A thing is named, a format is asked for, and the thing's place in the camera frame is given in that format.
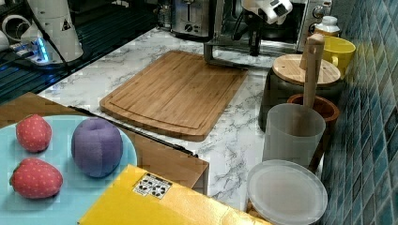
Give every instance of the light blue plate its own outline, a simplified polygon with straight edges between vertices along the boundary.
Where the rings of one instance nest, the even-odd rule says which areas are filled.
[[[117,168],[104,178],[84,175],[75,165],[70,143],[73,131],[88,117],[78,115],[47,116],[53,136],[47,150],[32,154],[24,150],[15,136],[15,124],[0,129],[0,223],[12,225],[76,225],[101,193],[127,164],[137,165],[137,156],[129,137],[121,130],[123,156]],[[40,158],[57,168],[64,184],[53,198],[28,200],[14,192],[8,180],[24,158]]]

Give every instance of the wooden cutting board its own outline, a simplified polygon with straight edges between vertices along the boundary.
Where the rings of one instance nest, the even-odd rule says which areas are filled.
[[[204,140],[247,70],[209,65],[202,55],[170,51],[103,98],[112,117],[163,135]]]

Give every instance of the yellow box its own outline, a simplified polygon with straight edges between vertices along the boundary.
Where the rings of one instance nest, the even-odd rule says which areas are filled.
[[[78,224],[269,225],[132,165],[114,180]]]

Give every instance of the purple plum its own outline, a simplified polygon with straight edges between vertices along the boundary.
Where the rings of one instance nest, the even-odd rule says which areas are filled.
[[[104,177],[117,167],[122,158],[122,137],[110,122],[98,117],[87,118],[73,132],[71,153],[83,173]]]

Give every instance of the blue tile wall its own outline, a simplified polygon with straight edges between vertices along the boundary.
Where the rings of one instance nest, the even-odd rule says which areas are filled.
[[[318,223],[398,224],[398,0],[356,0],[343,38],[357,50],[324,157],[329,204]]]

